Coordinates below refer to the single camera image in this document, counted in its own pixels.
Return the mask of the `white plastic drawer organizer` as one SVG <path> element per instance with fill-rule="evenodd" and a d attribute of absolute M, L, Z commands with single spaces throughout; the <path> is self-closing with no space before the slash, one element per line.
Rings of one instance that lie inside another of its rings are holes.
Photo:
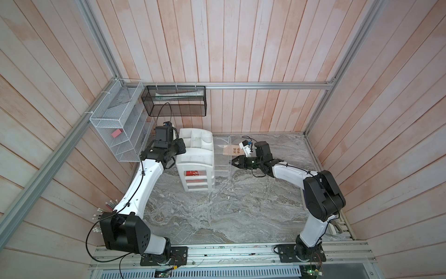
<path fill-rule="evenodd" d="M 182 128 L 186 153 L 177 156 L 176 166 L 186 192 L 212 191 L 215 186 L 213 134 L 195 128 Z M 200 176 L 186 176 L 186 171 L 197 170 Z"/>

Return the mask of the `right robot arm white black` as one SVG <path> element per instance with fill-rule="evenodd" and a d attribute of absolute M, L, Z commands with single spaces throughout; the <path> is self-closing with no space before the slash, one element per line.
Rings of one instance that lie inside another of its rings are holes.
<path fill-rule="evenodd" d="M 244 154 L 232 159 L 231 165 L 238 169 L 259 169 L 263 176 L 285 180 L 303 190 L 303 198 L 310 215 L 303 231 L 296 238 L 292 260 L 308 262 L 322 251 L 322 237 L 331 220 L 339 217 L 346 200 L 332 173 L 323 170 L 309 171 L 274 158 L 269 144 L 253 139 L 239 144 Z"/>

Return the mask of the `pink cup with pencils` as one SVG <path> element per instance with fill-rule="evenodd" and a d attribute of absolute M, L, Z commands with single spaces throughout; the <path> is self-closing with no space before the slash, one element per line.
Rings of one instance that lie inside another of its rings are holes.
<path fill-rule="evenodd" d="M 97 209 L 97 213 L 93 214 L 92 220 L 94 222 L 97 222 L 97 224 L 94 225 L 94 228 L 92 229 L 92 231 L 94 233 L 97 234 L 103 234 L 102 233 L 102 229 L 101 229 L 101 224 L 100 224 L 100 220 L 105 218 L 104 214 L 106 213 L 110 213 L 111 215 L 116 211 L 115 207 L 118 205 L 118 200 L 110 200 L 108 202 L 105 202 L 105 208 L 98 208 Z M 112 229 L 116 229 L 119 227 L 119 223 L 118 223 L 118 217 L 111 217 L 110 218 L 110 225 L 112 227 Z"/>

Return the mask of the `horizontal aluminium frame bar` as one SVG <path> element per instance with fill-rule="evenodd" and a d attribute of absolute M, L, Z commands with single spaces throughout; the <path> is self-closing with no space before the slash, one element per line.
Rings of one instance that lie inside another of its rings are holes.
<path fill-rule="evenodd" d="M 329 90 L 334 82 L 302 81 L 302 82 L 142 82 L 143 86 L 203 86 L 209 90 Z"/>

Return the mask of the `clear plastic drawer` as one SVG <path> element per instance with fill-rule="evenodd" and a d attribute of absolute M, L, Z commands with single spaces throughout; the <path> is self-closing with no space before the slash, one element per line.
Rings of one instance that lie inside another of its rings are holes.
<path fill-rule="evenodd" d="M 231 175 L 231 137 L 213 137 L 214 172 L 217 177 L 229 178 Z"/>

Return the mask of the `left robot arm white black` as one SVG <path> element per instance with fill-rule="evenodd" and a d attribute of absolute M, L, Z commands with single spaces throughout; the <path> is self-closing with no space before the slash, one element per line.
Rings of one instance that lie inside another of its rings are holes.
<path fill-rule="evenodd" d="M 169 239 L 151 232 L 144 222 L 144 211 L 168 163 L 185 153 L 185 143 L 171 122 L 155 128 L 155 139 L 141 152 L 138 173 L 129 189 L 113 211 L 104 213 L 99 221 L 107 249 L 170 257 Z"/>

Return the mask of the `red postcard in drawer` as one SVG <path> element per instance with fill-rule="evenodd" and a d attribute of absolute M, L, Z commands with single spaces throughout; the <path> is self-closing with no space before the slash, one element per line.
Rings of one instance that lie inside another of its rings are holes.
<path fill-rule="evenodd" d="M 197 171 L 197 170 L 194 170 L 194 171 L 186 171 L 186 172 L 185 172 L 185 175 L 186 175 L 186 176 L 200 176 L 200 172 Z"/>

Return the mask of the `white stapler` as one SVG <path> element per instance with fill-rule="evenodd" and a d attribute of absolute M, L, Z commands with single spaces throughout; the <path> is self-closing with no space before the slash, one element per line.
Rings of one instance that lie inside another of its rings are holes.
<path fill-rule="evenodd" d="M 335 223 L 335 224 L 329 223 L 328 230 L 329 230 L 330 235 L 332 235 L 332 236 L 335 236 L 337 234 L 342 234 L 344 232 L 342 226 L 337 223 Z"/>

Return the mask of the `left aluminium frame bar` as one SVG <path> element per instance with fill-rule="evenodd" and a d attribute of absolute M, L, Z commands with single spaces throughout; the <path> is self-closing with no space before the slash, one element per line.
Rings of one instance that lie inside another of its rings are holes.
<path fill-rule="evenodd" d="M 64 140 L 57 146 L 41 168 L 32 176 L 6 213 L 1 217 L 1 249 L 6 247 L 14 233 L 37 203 L 54 176 L 91 125 L 90 117 L 112 88 L 118 77 L 113 77 L 105 85 L 94 103 L 82 114 Z"/>

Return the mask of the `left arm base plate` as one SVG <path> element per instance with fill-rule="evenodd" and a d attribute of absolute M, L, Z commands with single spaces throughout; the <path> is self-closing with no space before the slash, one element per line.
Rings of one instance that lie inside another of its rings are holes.
<path fill-rule="evenodd" d="M 180 267 L 187 264 L 187 259 L 187 246 L 173 246 L 169 252 L 165 251 L 161 255 L 143 254 L 140 265 L 149 267 Z"/>

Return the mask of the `pink eraser block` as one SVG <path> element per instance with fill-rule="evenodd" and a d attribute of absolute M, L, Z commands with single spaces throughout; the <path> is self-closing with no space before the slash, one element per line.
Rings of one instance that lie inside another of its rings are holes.
<path fill-rule="evenodd" d="M 116 129 L 114 132 L 111 133 L 111 136 L 113 138 L 117 138 L 122 133 L 123 133 L 123 129 Z"/>

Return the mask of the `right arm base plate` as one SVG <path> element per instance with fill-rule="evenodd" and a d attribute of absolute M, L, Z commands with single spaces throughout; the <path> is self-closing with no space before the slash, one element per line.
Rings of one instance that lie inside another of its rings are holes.
<path fill-rule="evenodd" d="M 326 262 L 326 255 L 321 243 L 312 248 L 300 244 L 280 244 L 273 248 L 279 255 L 281 263 Z"/>

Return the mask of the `aluminium mounting rail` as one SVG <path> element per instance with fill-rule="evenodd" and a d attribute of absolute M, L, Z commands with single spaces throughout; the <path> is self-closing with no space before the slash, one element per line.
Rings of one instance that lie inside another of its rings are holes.
<path fill-rule="evenodd" d="M 173 253 L 169 264 L 185 260 L 186 267 L 242 267 L 284 266 L 279 251 L 273 251 L 277 243 L 251 244 L 197 244 L 188 245 L 187 252 Z M 317 265 L 345 263 L 376 263 L 377 260 L 366 241 L 324 241 L 319 255 L 313 260 L 293 262 L 293 265 Z"/>

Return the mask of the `beige postcard red text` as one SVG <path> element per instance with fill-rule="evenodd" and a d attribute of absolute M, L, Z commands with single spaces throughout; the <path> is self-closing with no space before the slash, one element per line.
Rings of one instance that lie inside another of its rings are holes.
<path fill-rule="evenodd" d="M 239 145 L 227 145 L 223 148 L 223 154 L 227 156 L 244 155 L 245 151 Z"/>

